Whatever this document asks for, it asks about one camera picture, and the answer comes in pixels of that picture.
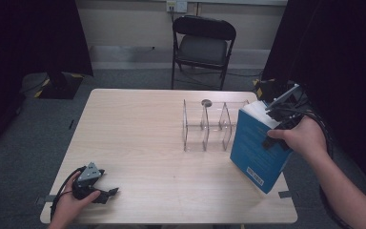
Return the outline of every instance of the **wall outlet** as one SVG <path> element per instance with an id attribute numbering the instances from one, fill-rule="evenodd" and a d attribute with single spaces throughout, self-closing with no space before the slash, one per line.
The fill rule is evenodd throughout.
<path id="1" fill-rule="evenodd" d="M 177 9 L 177 12 L 187 12 L 187 2 L 186 1 L 177 1 L 176 9 Z"/>
<path id="2" fill-rule="evenodd" d="M 176 1 L 166 1 L 166 11 L 177 11 Z"/>

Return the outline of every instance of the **black curtain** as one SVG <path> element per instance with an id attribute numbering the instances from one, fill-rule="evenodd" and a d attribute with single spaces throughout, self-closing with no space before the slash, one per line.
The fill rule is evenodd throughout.
<path id="1" fill-rule="evenodd" d="M 23 77 L 49 68 L 92 75 L 74 0 L 0 0 L 0 132 Z"/>
<path id="2" fill-rule="evenodd" d="M 366 1 L 289 0 L 263 79 L 307 89 L 366 174 Z"/>

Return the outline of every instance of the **barcode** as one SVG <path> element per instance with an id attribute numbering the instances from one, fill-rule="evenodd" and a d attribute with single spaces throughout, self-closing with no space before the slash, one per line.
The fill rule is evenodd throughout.
<path id="1" fill-rule="evenodd" d="M 260 178 L 251 168 L 248 167 L 246 170 L 250 176 L 252 176 L 257 183 L 259 183 L 261 186 L 263 186 L 264 180 Z"/>

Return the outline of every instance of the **chair backrest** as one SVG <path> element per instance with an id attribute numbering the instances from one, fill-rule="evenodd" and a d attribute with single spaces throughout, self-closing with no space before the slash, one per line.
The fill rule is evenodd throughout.
<path id="1" fill-rule="evenodd" d="M 222 40 L 236 39 L 236 30 L 230 23 L 193 15 L 181 16 L 174 20 L 173 32 Z"/>

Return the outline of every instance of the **black folding chair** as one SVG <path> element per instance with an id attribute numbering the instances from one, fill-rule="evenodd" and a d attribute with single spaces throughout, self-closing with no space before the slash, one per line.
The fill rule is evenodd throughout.
<path id="1" fill-rule="evenodd" d="M 177 41 L 178 33 L 184 35 L 180 44 Z M 174 20 L 171 88 L 174 86 L 174 66 L 177 63 L 181 72 L 181 65 L 220 70 L 219 90 L 222 90 L 235 39 L 234 26 L 223 20 L 192 15 Z"/>

